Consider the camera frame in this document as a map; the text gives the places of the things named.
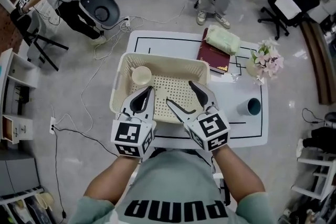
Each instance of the flower bouquet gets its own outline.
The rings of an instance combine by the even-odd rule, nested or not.
[[[284,68],[284,59],[275,48],[279,45],[273,40],[263,40],[257,52],[251,51],[251,59],[246,65],[247,72],[256,78],[258,84],[264,77],[276,78],[277,73]]]

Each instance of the green t-shirt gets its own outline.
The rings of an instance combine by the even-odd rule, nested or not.
[[[240,201],[234,213],[222,202],[212,170],[201,158],[167,151],[143,162],[118,207],[83,197],[70,224],[275,223],[266,193]]]

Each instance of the maroon book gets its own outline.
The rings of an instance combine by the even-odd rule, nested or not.
[[[208,28],[205,28],[197,59],[206,61],[212,71],[224,74],[229,68],[230,55],[208,44],[205,41],[207,33]]]

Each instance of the shirt sleeve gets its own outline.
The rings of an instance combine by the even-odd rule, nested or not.
[[[269,206],[267,193],[254,193],[246,196],[238,204],[236,214],[250,224],[276,223]]]
[[[114,205],[106,200],[94,200],[82,197],[77,204],[75,214],[70,218],[69,224],[103,224],[107,223],[114,210]]]

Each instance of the beige basket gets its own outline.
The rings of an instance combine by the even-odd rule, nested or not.
[[[154,120],[180,123],[166,105],[166,98],[174,100],[187,111],[202,109],[188,81],[207,84],[210,69],[206,62],[131,52],[125,53],[119,62],[110,100],[110,109],[114,113],[120,112],[127,96],[143,87],[133,83],[131,78],[131,67],[139,66],[148,67],[153,74],[151,86],[155,88]]]

